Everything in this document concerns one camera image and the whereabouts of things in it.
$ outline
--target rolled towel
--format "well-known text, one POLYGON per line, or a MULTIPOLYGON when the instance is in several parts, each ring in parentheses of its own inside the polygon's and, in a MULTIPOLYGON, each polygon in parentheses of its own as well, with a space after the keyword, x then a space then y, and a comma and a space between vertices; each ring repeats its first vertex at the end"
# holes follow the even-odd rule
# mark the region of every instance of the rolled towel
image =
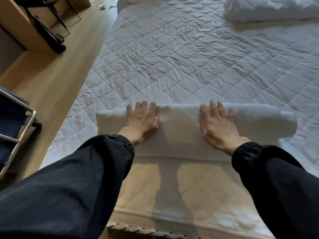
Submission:
MULTIPOLYGON (((292 137, 297 129, 294 114, 274 106, 224 104, 224 107, 234 110, 240 135, 262 145, 276 145, 279 138, 292 137)), ((134 148, 135 155, 230 161, 228 155, 211 148, 204 140, 199 127, 199 108, 200 104, 158 106, 158 131, 134 148)), ((99 111, 96 118, 98 134, 113 135, 126 126, 126 108, 99 111)))
POLYGON ((226 0, 225 17, 241 23, 319 18, 319 0, 226 0))

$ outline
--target bed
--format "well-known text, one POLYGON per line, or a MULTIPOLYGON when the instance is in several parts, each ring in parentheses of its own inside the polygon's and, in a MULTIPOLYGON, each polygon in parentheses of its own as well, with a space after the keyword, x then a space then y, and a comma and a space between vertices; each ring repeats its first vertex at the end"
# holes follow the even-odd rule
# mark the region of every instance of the bed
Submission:
MULTIPOLYGON (((319 176, 319 24, 232 24, 225 0, 122 10, 41 167, 97 134, 95 113, 137 101, 262 103, 294 112, 281 147, 319 176)), ((168 238, 273 238, 227 162, 136 157, 110 227, 168 238)))

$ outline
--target white bedsheet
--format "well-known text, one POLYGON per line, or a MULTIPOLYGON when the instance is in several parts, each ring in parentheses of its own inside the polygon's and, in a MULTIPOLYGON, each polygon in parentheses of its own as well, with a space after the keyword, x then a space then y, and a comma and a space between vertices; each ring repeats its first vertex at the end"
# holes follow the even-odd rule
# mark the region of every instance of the white bedsheet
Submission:
MULTIPOLYGON (((212 149, 199 127, 200 104, 178 104, 157 107, 158 131, 134 148, 135 156, 188 158, 208 161, 230 161, 231 157, 212 149)), ((292 137, 297 121, 292 112, 282 112, 266 104, 224 104, 234 111, 241 136, 261 145, 277 145, 280 138, 292 137)), ((127 123, 126 108, 96 113, 98 134, 116 134, 127 123)))
POLYGON ((229 20, 242 23, 319 18, 319 0, 226 0, 224 9, 229 20))
MULTIPOLYGON (((213 99, 293 112, 297 132, 281 145, 318 176, 318 23, 232 24, 224 2, 145 0, 121 11, 42 167, 97 134, 97 111, 213 99)), ((136 157, 111 220, 192 237, 272 237, 223 162, 136 157)))

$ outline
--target hand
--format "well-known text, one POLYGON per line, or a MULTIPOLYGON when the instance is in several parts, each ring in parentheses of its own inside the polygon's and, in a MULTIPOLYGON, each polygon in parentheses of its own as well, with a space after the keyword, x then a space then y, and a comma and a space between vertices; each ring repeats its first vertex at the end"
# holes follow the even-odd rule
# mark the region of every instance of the hand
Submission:
POLYGON ((223 104, 210 101, 209 107, 201 105, 199 124, 205 140, 212 148, 219 149, 229 156, 242 144, 250 142, 246 137, 241 137, 234 122, 234 112, 228 114, 223 104))
POLYGON ((155 116, 156 103, 152 102, 148 107, 147 101, 137 102, 133 110, 127 106, 128 121, 118 134, 125 136, 133 146, 147 140, 158 129, 159 118, 155 116))

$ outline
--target black sleeve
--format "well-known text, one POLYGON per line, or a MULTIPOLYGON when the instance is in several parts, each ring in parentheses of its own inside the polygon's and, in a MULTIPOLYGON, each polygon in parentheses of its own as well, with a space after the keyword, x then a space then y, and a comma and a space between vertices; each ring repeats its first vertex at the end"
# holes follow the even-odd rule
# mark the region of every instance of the black sleeve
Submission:
POLYGON ((319 179, 276 146, 238 147, 233 168, 277 239, 319 238, 319 179))
POLYGON ((0 238, 97 239, 115 207, 134 149, 99 135, 0 193, 0 238))

